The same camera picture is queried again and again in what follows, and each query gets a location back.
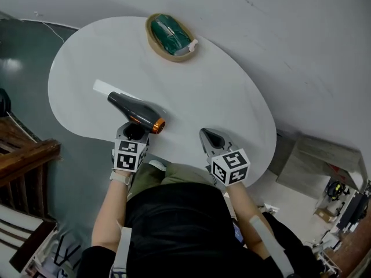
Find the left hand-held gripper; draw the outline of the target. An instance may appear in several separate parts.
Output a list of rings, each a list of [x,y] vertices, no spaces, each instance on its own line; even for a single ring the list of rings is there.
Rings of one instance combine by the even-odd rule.
[[[143,163],[149,144],[149,133],[130,140],[130,122],[118,128],[114,148],[114,169],[136,173]]]

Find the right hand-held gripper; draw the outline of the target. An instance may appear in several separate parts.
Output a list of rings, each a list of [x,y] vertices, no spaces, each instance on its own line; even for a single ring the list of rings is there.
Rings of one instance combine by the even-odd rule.
[[[235,150],[231,137],[220,130],[201,128],[199,138],[204,153],[208,156],[210,174],[224,186],[243,181],[250,170],[250,161],[244,149]],[[214,149],[235,150],[215,155]]]

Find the black and orange hair dryer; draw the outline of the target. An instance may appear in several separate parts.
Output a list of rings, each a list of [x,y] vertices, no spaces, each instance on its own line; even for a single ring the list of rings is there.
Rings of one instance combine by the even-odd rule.
[[[159,134],[166,125],[163,117],[144,101],[117,92],[111,92],[107,101],[122,112],[129,122],[151,134]]]

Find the white oval table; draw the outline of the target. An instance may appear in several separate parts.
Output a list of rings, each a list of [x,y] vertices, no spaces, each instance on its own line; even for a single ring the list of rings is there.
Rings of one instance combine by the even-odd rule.
[[[95,21],[70,36],[53,60],[48,80],[51,109],[59,123],[86,138],[114,141],[126,118],[96,81],[148,101],[162,115],[163,132],[150,152],[200,169],[206,155],[201,128],[227,133],[250,160],[246,186],[270,164],[276,146],[271,112],[249,75],[223,50],[199,37],[195,56],[174,63],[149,46],[143,17]]]

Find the person's left forearm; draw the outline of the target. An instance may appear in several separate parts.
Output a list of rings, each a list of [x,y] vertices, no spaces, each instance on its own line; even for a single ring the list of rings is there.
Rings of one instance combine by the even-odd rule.
[[[128,186],[112,180],[93,226],[92,246],[117,251],[121,227],[125,223],[127,197]]]

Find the person's right forearm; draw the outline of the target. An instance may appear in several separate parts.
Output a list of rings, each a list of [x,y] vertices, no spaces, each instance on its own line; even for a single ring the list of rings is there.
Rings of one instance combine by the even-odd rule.
[[[270,254],[256,230],[250,224],[250,219],[255,215],[258,216],[271,234],[273,234],[268,221],[247,193],[243,183],[239,182],[228,186],[227,193],[230,197],[247,248],[258,254],[262,259],[267,259]]]

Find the person's white shoe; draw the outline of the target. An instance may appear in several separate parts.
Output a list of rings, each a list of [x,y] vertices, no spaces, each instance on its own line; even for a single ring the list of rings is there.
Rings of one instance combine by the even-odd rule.
[[[165,172],[166,171],[166,166],[164,164],[162,164],[160,161],[158,160],[151,160],[148,162],[148,164],[156,167],[158,170],[160,171],[163,171]]]

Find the person's olive trousers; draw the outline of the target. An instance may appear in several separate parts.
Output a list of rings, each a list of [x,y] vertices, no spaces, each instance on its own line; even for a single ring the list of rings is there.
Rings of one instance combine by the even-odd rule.
[[[149,188],[180,183],[214,186],[214,183],[199,174],[197,168],[186,164],[170,163],[163,171],[149,163],[143,163],[133,176],[133,182],[128,192],[128,200]]]

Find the round beige basket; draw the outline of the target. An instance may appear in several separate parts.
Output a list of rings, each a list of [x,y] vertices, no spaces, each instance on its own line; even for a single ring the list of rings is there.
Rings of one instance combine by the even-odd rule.
[[[146,23],[145,23],[145,29],[146,29],[146,33],[147,33],[147,39],[148,39],[148,44],[150,45],[150,47],[152,48],[152,50],[157,54],[159,55],[160,57],[164,58],[165,60],[168,60],[168,61],[171,61],[171,62],[175,62],[175,63],[181,63],[181,62],[185,62],[185,61],[188,61],[190,60],[191,58],[193,58],[197,52],[198,52],[198,49],[199,49],[199,43],[196,45],[195,47],[195,51],[192,52],[192,53],[187,53],[185,55],[182,55],[182,56],[173,56],[171,54],[169,54],[162,46],[162,44],[159,42],[159,40],[156,38],[156,36],[152,33],[151,31],[151,22],[153,21],[153,19],[157,16],[157,15],[160,15],[160,14],[165,14],[165,15],[168,15],[170,16],[169,14],[166,14],[166,13],[154,13],[152,15],[150,15],[147,19],[146,19]],[[182,23],[180,22],[178,19],[174,18],[178,23],[179,25],[183,28],[183,30],[187,33],[187,35],[190,37],[191,41],[193,41],[194,39],[196,39],[194,37],[194,35],[192,34],[192,32]]]

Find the person's black shirt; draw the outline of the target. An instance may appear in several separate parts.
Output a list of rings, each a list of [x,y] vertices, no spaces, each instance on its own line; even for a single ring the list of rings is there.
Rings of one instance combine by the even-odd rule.
[[[320,266],[273,215],[262,213],[299,278],[320,278]],[[77,278],[283,278],[235,237],[221,192],[198,183],[160,185],[127,198],[116,252],[90,246]]]

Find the grey shelf cabinet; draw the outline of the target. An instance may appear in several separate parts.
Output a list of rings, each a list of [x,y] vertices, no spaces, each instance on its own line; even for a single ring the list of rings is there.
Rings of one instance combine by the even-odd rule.
[[[331,181],[360,193],[369,181],[359,150],[311,136],[294,140],[278,134],[268,169],[277,183],[313,199],[322,197]]]

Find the green packet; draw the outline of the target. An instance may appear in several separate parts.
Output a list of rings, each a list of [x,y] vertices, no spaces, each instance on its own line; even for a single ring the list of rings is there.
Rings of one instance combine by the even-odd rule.
[[[190,52],[191,39],[172,16],[157,15],[151,31],[169,54],[182,56]]]

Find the dark wooden furniture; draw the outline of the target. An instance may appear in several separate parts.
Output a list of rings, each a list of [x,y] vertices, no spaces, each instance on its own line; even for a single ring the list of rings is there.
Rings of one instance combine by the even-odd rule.
[[[0,118],[0,204],[50,220],[48,167],[60,148],[58,141],[35,141],[10,117]]]

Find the black and yellow device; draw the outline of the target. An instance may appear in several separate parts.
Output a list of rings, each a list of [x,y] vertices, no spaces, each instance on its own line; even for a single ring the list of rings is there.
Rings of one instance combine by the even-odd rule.
[[[326,188],[326,194],[335,201],[344,192],[345,185],[340,181],[331,182]]]

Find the cardboard box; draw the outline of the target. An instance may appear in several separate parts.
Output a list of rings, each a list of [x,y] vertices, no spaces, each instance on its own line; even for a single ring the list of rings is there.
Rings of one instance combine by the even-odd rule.
[[[326,223],[332,223],[338,217],[338,215],[332,213],[331,211],[325,208],[317,208],[314,214],[317,215],[319,218],[321,218]]]

